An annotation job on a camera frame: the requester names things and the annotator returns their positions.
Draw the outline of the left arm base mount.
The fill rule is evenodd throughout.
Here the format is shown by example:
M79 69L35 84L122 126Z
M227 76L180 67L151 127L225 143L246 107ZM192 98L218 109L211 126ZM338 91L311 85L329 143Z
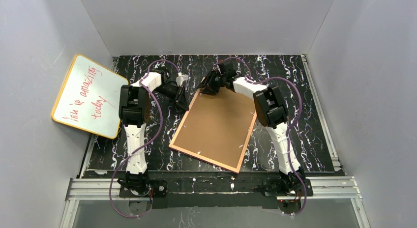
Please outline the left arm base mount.
M164 180L129 181L118 179L121 198L164 198L167 196L168 184Z

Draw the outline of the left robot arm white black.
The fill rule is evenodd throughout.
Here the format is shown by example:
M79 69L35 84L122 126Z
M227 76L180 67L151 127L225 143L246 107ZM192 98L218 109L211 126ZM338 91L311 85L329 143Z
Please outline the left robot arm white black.
M185 82L189 80L189 76L179 72L174 81L170 78L169 71L162 67L155 72L146 73L131 85L121 87L119 118L127 137L128 176L141 177L147 172L144 153L145 129L150 120L151 99L155 99L153 91L168 97L177 108L189 110L185 95Z

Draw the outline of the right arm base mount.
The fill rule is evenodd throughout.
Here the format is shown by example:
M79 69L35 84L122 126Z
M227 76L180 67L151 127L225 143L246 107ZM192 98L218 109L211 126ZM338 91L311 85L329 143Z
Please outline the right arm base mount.
M286 210L301 209L301 200L314 195L309 179L304 180L304 186L297 179L289 183L284 179L265 179L261 184L253 187L252 192L261 193L269 198L278 198L279 208Z

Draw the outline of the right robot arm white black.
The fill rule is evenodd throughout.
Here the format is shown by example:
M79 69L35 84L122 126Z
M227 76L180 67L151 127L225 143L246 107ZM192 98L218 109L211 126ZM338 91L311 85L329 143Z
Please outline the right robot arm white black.
M230 61L219 63L197 86L203 94L216 95L222 87L254 101L257 119L270 135L278 157L279 172L289 188L305 184L305 174L289 137L288 108L281 91L265 81L252 81L237 74Z

